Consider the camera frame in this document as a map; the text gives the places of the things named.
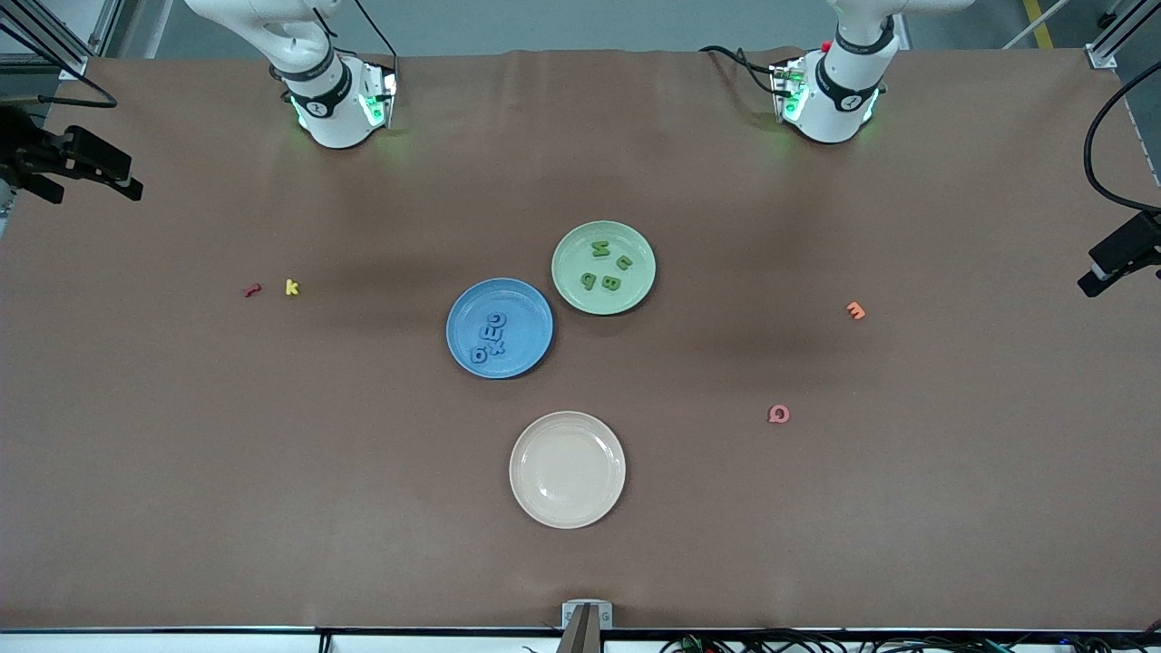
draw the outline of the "cream plate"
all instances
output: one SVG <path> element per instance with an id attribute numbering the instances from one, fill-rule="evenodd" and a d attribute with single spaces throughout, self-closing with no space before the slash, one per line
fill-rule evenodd
<path id="1" fill-rule="evenodd" d="M 625 488 L 625 452 L 592 415 L 563 410 L 520 433 L 509 462 L 512 494 L 533 519 L 579 529 L 604 517 Z"/>

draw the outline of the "green plate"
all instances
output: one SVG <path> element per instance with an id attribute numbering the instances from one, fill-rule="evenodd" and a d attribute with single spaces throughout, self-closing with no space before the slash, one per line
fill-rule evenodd
<path id="1" fill-rule="evenodd" d="M 582 224 L 553 253 L 556 289 L 564 301 L 593 315 L 615 315 L 637 306 L 656 277 L 649 242 L 620 222 Z"/>

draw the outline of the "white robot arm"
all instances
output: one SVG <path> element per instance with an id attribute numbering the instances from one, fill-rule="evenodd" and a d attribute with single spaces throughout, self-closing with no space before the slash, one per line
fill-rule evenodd
<path id="1" fill-rule="evenodd" d="M 340 0 L 186 0 L 197 15 L 241 36 L 274 65 L 298 124 L 326 148 L 351 148 L 388 124 L 396 72 L 338 55 L 316 22 Z"/>
<path id="2" fill-rule="evenodd" d="M 776 114 L 814 141 L 849 139 L 871 119 L 882 73 L 899 51 L 892 16 L 958 12 L 973 1 L 827 0 L 838 14 L 835 41 L 773 71 Z"/>

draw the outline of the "blue plate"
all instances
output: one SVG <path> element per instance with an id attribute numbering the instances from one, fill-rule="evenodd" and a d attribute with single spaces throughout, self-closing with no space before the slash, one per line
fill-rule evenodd
<path id="1" fill-rule="evenodd" d="M 540 363 L 553 342 L 553 311 L 532 286 L 489 279 L 468 288 L 447 316 L 447 347 L 461 367 L 509 379 Z"/>

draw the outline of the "black cable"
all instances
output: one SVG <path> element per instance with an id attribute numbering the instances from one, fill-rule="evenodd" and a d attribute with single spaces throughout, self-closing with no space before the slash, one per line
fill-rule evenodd
<path id="1" fill-rule="evenodd" d="M 1103 184 L 1097 181 L 1096 174 L 1093 172 L 1093 137 L 1096 136 L 1096 130 L 1098 127 L 1101 127 L 1101 121 L 1104 120 L 1104 116 L 1109 114 L 1109 112 L 1117 103 L 1117 101 L 1124 98 L 1125 94 L 1127 94 L 1130 91 L 1132 91 L 1134 86 L 1144 81 L 1145 78 L 1155 73 L 1159 70 L 1161 70 L 1161 62 L 1158 62 L 1152 66 L 1145 69 L 1140 74 L 1128 80 L 1127 84 L 1125 84 L 1116 93 L 1113 93 L 1112 98 L 1109 98 L 1109 101 L 1105 102 L 1103 107 L 1101 107 L 1099 112 L 1097 112 L 1096 117 L 1093 119 L 1093 124 L 1089 125 L 1088 134 L 1084 135 L 1084 177 L 1088 178 L 1089 185 L 1091 185 L 1097 193 L 1104 195 L 1106 200 L 1113 201 L 1123 207 L 1128 207 L 1137 210 L 1144 210 L 1149 213 L 1159 213 L 1161 211 L 1161 207 L 1155 207 L 1153 204 L 1147 204 L 1145 202 L 1138 202 L 1134 200 L 1130 200 L 1128 198 L 1122 198 L 1120 195 L 1105 188 Z"/>
<path id="2" fill-rule="evenodd" d="M 13 22 L 16 22 L 16 16 L 12 15 L 10 13 L 8 13 L 7 9 L 0 7 L 0 12 L 3 12 L 5 15 L 7 15 L 8 19 L 12 20 Z M 57 57 L 55 55 L 49 53 L 48 52 L 49 48 L 39 38 L 36 38 L 35 36 L 33 37 L 39 44 L 39 48 L 37 48 L 36 45 L 33 45 L 23 36 L 21 36 L 20 34 L 17 34 L 14 29 L 9 28 L 8 26 L 6 26 L 3 23 L 0 23 L 0 30 L 3 30 L 5 34 L 7 34 L 8 36 L 15 38 L 17 43 L 20 43 L 24 48 L 28 48 L 29 50 L 31 50 L 33 52 L 35 52 L 36 56 L 38 56 L 38 57 L 48 60 L 50 64 L 59 67 L 60 70 L 67 72 L 71 76 L 73 76 L 73 78 L 75 78 L 78 81 L 82 82 L 85 86 L 88 86 L 93 91 L 96 91 L 101 95 L 104 95 L 104 98 L 106 98 L 104 101 L 94 101 L 94 100 L 78 100 L 75 98 L 57 98 L 55 95 L 39 95 L 38 94 L 36 96 L 36 99 L 39 102 L 42 102 L 44 105 L 71 105 L 71 106 L 74 106 L 74 107 L 92 107 L 92 108 L 95 108 L 95 109 L 111 109 L 111 108 L 114 108 L 114 107 L 117 106 L 117 99 L 114 98 L 113 94 L 110 94 L 104 88 L 101 88 L 100 86 L 98 86 L 96 84 L 94 84 L 87 77 L 85 77 L 85 76 L 80 74 L 79 72 L 74 71 L 72 69 L 72 66 L 70 66 L 68 64 L 66 64 L 64 62 L 64 59 L 62 59 L 62 58 L 59 58 L 59 57 Z"/>
<path id="3" fill-rule="evenodd" d="M 318 19 L 318 24 L 323 26 L 323 31 L 325 31 L 327 36 L 330 36 L 331 38 L 339 37 L 338 34 L 331 31 L 331 26 L 326 24 L 326 21 L 323 19 L 323 14 L 318 12 L 318 7 L 311 7 L 310 10 L 315 12 L 315 17 Z"/>
<path id="4" fill-rule="evenodd" d="M 372 29 L 375 30 L 375 34 L 377 34 L 378 37 L 383 40 L 383 44 L 387 45 L 387 49 L 391 51 L 391 70 L 399 70 L 398 67 L 399 56 L 395 52 L 395 48 L 391 46 L 391 42 L 388 41 L 385 36 L 383 36 L 383 31 L 378 29 L 378 26 L 375 24 L 375 21 L 370 17 L 370 14 L 368 14 L 367 9 L 363 8 L 362 0 L 355 0 L 355 6 L 359 7 L 360 12 L 362 12 L 363 17 L 367 19 L 368 23 L 370 23 L 370 27 Z"/>
<path id="5" fill-rule="evenodd" d="M 750 79 L 752 79 L 753 82 L 758 85 L 758 88 L 762 88 L 763 91 L 765 91 L 766 93 L 770 93 L 771 95 L 778 95 L 779 98 L 789 98 L 791 96 L 791 93 L 788 91 L 779 91 L 779 89 L 771 88 L 770 86 L 766 86 L 758 78 L 758 73 L 762 72 L 762 73 L 770 74 L 770 67 L 769 66 L 767 67 L 762 67 L 759 65 L 750 63 L 750 59 L 748 59 L 745 57 L 745 51 L 743 51 L 741 48 L 738 48 L 736 52 L 730 52 L 729 50 L 722 48 L 721 45 L 706 45 L 705 48 L 702 48 L 702 49 L 700 49 L 698 51 L 699 52 L 721 52 L 721 53 L 726 55 L 727 57 L 729 57 L 735 64 L 744 67 L 745 72 L 750 73 Z M 789 59 L 781 59 L 781 60 L 774 62 L 774 63 L 772 63 L 770 65 L 771 66 L 777 66 L 777 65 L 785 64 L 788 60 Z"/>
<path id="6" fill-rule="evenodd" d="M 705 48 L 698 50 L 698 52 L 719 52 L 721 55 L 726 55 L 727 57 L 729 57 L 730 59 L 733 59 L 735 64 L 737 64 L 740 66 L 748 65 L 748 66 L 751 67 L 751 70 L 755 70 L 757 72 L 767 72 L 767 73 L 770 72 L 770 69 L 764 69 L 764 67 L 757 66 L 755 64 L 751 64 L 748 60 L 743 60 L 741 57 L 738 57 L 734 52 L 730 52 L 729 50 L 722 48 L 721 45 L 706 45 Z"/>

